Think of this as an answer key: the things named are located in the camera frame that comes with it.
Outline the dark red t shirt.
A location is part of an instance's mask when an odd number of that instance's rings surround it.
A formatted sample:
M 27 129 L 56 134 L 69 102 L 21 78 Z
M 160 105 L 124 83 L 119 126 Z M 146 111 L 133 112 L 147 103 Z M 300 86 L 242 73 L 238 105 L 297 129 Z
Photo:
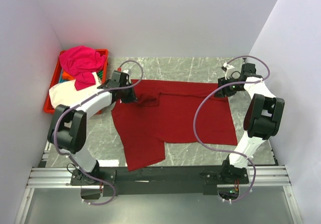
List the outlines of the dark red t shirt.
M 216 83 L 142 80 L 134 87 L 137 102 L 117 101 L 111 111 L 114 126 L 124 148 L 129 171 L 165 159 L 165 143 L 196 142 L 237 145 L 236 131 L 227 98 L 211 97 Z

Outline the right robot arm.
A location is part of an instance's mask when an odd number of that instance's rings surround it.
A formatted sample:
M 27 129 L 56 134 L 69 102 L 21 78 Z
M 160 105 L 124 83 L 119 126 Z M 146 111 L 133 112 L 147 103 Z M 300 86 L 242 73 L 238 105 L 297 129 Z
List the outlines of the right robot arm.
M 230 97 L 238 91 L 246 91 L 251 102 L 243 122 L 244 134 L 234 152 L 223 161 L 220 177 L 225 183 L 247 182 L 247 158 L 278 133 L 285 101 L 270 92 L 263 77 L 256 74 L 255 64 L 244 63 L 241 71 L 236 71 L 234 66 L 224 63 L 222 69 L 225 76 L 218 79 L 218 86 L 227 83 L 229 86 L 219 90 L 214 97 Z

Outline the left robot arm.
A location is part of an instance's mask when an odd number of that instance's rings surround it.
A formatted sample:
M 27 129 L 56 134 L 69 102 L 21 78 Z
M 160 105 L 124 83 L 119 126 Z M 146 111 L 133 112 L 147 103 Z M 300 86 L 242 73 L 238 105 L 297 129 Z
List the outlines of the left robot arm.
M 123 103 L 137 101 L 129 70 L 115 70 L 111 79 L 74 106 L 58 105 L 51 121 L 48 142 L 60 155 L 70 159 L 79 169 L 78 174 L 90 185 L 96 184 L 101 175 L 98 161 L 85 147 L 87 121 L 117 100 Z

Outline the green t shirt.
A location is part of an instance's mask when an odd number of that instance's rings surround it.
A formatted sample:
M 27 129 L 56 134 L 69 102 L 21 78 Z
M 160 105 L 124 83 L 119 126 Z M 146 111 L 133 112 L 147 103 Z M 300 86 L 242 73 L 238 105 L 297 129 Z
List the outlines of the green t shirt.
M 102 80 L 104 77 L 104 71 L 103 70 L 98 71 L 97 76 Z

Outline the pink t shirt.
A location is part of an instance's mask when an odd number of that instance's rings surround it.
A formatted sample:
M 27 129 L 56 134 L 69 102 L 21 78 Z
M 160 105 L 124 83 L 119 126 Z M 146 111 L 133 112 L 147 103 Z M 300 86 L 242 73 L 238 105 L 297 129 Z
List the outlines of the pink t shirt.
M 96 84 L 93 73 L 103 70 L 106 60 L 105 54 L 85 46 L 71 48 L 59 56 L 62 69 L 74 78 L 77 91 Z

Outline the white t shirt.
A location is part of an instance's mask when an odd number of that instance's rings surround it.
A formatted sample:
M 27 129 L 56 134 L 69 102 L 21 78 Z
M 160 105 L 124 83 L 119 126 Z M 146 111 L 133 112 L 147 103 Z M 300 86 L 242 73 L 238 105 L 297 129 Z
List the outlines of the white t shirt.
M 74 106 L 92 96 L 96 92 L 97 87 L 101 85 L 101 80 L 97 73 L 92 74 L 95 79 L 95 84 L 82 90 L 76 90 L 76 80 L 70 80 L 52 86 L 49 89 L 49 97 L 53 109 L 60 104 Z

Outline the orange t shirt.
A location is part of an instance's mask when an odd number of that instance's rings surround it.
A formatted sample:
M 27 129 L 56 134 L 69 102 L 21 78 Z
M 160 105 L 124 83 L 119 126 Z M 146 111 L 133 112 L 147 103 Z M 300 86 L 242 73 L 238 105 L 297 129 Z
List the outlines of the orange t shirt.
M 66 71 L 62 72 L 62 79 L 66 81 L 74 80 L 74 77 L 68 74 Z

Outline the red plastic bin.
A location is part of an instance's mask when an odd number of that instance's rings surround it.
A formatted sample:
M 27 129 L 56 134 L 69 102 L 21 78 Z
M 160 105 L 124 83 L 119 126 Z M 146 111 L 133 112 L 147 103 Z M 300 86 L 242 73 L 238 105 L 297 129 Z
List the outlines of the red plastic bin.
M 102 73 L 100 74 L 101 81 L 105 82 L 107 80 L 108 50 L 107 49 L 96 49 L 96 51 L 99 52 L 99 54 L 101 56 L 106 56 L 106 60 L 103 65 L 103 70 L 101 71 Z M 58 58 L 55 70 L 53 72 L 52 80 L 51 80 L 51 83 L 50 83 L 48 89 L 50 89 L 52 86 L 56 85 L 57 83 L 60 83 L 61 75 L 62 75 L 62 67 L 60 64 L 60 60 Z M 49 94 L 47 94 L 47 97 L 46 97 L 46 100 L 44 103 L 44 107 L 43 107 L 43 111 L 47 114 L 54 113 L 54 108 L 51 105 Z

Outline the black base beam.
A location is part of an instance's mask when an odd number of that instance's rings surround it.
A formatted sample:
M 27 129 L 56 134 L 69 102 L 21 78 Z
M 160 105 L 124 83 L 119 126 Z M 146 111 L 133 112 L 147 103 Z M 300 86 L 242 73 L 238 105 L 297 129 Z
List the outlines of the black base beam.
M 78 170 L 72 173 L 71 186 L 84 187 L 88 199 L 89 188 L 98 186 L 104 197 L 138 194 L 202 193 L 216 195 L 219 185 L 248 184 L 248 181 L 225 183 L 221 179 L 222 166 L 165 166 L 145 167 L 128 171 L 126 167 L 100 168 L 101 181 L 82 178 Z

